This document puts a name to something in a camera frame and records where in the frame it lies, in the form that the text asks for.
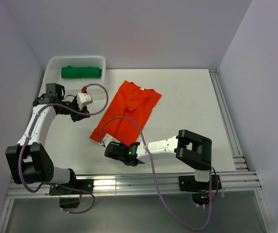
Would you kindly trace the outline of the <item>orange polo t shirt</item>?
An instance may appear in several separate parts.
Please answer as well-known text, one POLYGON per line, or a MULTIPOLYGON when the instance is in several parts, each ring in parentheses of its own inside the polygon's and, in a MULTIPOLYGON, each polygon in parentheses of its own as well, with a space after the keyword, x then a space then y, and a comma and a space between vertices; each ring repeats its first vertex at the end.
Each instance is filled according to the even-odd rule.
POLYGON ((128 117, 143 129, 160 98, 161 94, 154 89, 142 89, 133 82, 124 81, 89 138, 100 142, 105 134, 109 134, 129 146, 140 135, 134 123, 119 118, 104 124, 115 117, 128 117))

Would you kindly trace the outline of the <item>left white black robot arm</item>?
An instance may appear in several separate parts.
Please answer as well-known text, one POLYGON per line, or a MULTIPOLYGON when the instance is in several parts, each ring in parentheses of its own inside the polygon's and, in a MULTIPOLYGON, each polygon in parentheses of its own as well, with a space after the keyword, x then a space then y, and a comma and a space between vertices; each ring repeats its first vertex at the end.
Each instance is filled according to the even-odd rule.
POLYGON ((30 122, 22 138, 15 146, 8 146, 6 159, 17 184, 58 183, 67 194, 78 189, 78 181, 70 168, 55 167, 44 148, 52 121, 57 115, 69 115, 76 122, 89 117, 87 107, 77 97, 65 101, 64 86, 46 85, 46 91, 33 102, 30 122))

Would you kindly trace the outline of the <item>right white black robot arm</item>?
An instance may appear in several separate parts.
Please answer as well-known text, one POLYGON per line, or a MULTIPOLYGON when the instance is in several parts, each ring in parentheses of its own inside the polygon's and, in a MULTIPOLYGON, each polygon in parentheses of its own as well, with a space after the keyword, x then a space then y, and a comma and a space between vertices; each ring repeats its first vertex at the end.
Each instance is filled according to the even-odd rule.
POLYGON ((149 143, 134 142, 129 146, 106 134, 101 145, 105 147, 104 156, 137 166, 156 159, 176 158, 194 169, 194 185, 205 189, 211 182, 212 140, 188 130, 179 130, 177 136, 149 143))

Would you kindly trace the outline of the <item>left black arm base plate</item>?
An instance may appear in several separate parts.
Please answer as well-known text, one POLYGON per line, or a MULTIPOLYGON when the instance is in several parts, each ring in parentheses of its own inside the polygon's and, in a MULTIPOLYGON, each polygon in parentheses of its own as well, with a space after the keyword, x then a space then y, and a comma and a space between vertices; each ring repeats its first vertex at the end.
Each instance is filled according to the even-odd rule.
POLYGON ((79 195, 93 192, 94 180, 76 180, 74 183, 52 185, 49 190, 51 196, 79 195))

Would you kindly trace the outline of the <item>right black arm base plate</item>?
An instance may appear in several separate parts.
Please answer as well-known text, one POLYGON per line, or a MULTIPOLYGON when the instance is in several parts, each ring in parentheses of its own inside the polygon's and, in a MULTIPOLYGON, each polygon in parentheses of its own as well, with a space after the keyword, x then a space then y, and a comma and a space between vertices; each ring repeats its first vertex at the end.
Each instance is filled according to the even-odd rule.
MULTIPOLYGON (((213 190, 221 190, 222 185, 220 181, 219 175, 212 175, 212 183, 211 188, 213 190)), ((201 192, 201 191, 208 191, 209 190, 209 182, 203 183, 203 182, 197 182, 195 180, 194 175, 190 176, 179 176, 179 189, 180 191, 184 192, 201 192)))

